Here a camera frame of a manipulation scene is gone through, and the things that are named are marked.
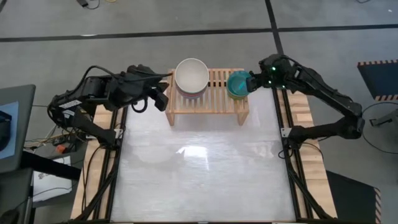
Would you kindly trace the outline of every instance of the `concrete floor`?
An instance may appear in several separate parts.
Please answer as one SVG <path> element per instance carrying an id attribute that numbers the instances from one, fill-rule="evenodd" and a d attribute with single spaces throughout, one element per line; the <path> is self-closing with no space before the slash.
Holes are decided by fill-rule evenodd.
<path id="1" fill-rule="evenodd" d="M 262 0 L 100 1 L 97 10 L 89 11 L 73 0 L 8 0 L 0 13 L 0 38 L 271 27 Z M 398 23 L 395 0 L 372 0 L 366 4 L 354 0 L 271 2 L 278 27 Z M 396 59 L 398 52 L 397 29 L 285 32 L 280 38 L 285 54 L 317 70 L 330 86 L 364 107 L 374 100 L 356 69 L 357 62 Z M 46 105 L 53 95 L 73 88 L 92 64 L 119 72 L 129 65 L 143 63 L 161 72 L 175 67 L 183 58 L 198 57 L 209 67 L 257 70 L 257 61 L 272 53 L 275 43 L 271 33 L 0 42 L 0 88 L 33 83 L 37 86 L 34 103 Z M 310 107 L 315 124 L 340 117 L 317 99 L 310 98 Z M 377 106 L 364 117 L 368 119 L 393 108 Z M 43 108 L 34 108 L 32 118 L 27 138 L 42 138 L 52 122 Z M 395 127 L 367 125 L 364 133 L 384 150 L 398 152 Z M 326 169 L 380 188 L 382 222 L 395 223 L 398 156 L 376 151 L 363 139 L 330 138 L 320 144 Z M 39 154 L 48 156 L 51 152 L 49 147 Z M 35 222 L 67 220 L 72 203 L 71 195 L 55 206 L 39 208 Z"/>

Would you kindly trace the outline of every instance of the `wooden dish rack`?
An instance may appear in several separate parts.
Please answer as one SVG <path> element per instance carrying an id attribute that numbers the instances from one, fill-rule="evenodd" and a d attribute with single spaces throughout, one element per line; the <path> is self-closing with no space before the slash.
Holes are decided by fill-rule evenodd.
<path id="1" fill-rule="evenodd" d="M 241 70 L 243 69 L 210 68 L 208 88 L 201 97 L 195 100 L 189 100 L 180 95 L 174 81 L 175 70 L 169 70 L 169 73 L 173 75 L 167 79 L 170 86 L 166 91 L 169 103 L 165 113 L 170 125 L 174 125 L 176 114 L 237 114 L 238 124 L 242 126 L 249 114 L 248 97 L 234 100 L 228 96 L 226 89 L 226 81 L 231 73 Z"/>

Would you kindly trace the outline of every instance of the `white table surface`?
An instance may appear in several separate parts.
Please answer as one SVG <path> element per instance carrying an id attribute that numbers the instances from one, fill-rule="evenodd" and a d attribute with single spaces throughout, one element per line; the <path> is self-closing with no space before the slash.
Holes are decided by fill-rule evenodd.
<path id="1" fill-rule="evenodd" d="M 129 108 L 112 221 L 294 220 L 271 90 L 236 115 L 175 115 L 149 100 Z"/>

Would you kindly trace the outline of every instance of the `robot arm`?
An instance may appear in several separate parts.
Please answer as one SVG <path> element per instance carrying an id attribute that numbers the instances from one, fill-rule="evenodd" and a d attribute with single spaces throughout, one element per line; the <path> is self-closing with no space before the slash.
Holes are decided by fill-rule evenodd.
<path id="1" fill-rule="evenodd" d="M 109 75 L 86 77 L 92 68 L 98 68 Z M 63 129 L 73 128 L 95 136 L 103 146 L 116 145 L 116 132 L 103 129 L 93 123 L 95 109 L 104 105 L 107 110 L 115 111 L 131 105 L 133 110 L 142 113 L 147 108 L 147 99 L 155 100 L 160 111 L 166 109 L 169 99 L 163 94 L 168 83 L 159 83 L 163 77 L 143 65 L 130 66 L 127 72 L 113 74 L 105 68 L 91 66 L 78 86 L 64 94 L 53 97 L 47 108 L 51 120 Z M 135 109 L 138 101 L 144 100 L 141 110 Z"/>
<path id="2" fill-rule="evenodd" d="M 304 67 L 285 55 L 274 54 L 259 62 L 261 73 L 251 73 L 246 80 L 248 91 L 252 92 L 263 86 L 265 88 L 285 88 L 292 93 L 300 91 L 315 96 L 344 115 L 335 123 L 304 128 L 293 126 L 282 130 L 291 147 L 300 148 L 307 139 L 340 136 L 345 139 L 360 138 L 363 131 L 362 106 L 346 95 L 332 89 L 314 71 Z"/>

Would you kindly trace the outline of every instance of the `bowl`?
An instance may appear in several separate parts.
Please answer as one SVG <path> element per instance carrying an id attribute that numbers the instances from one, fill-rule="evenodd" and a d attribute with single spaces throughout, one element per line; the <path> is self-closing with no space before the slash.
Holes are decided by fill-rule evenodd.
<path id="1" fill-rule="evenodd" d="M 175 69 L 177 91 L 184 97 L 195 99 L 206 91 L 209 82 L 207 66 L 199 59 L 187 58 Z"/>
<path id="2" fill-rule="evenodd" d="M 250 77 L 250 74 L 246 71 L 233 72 L 226 82 L 228 96 L 235 100 L 241 100 L 247 96 L 249 92 L 246 86 L 246 79 Z"/>

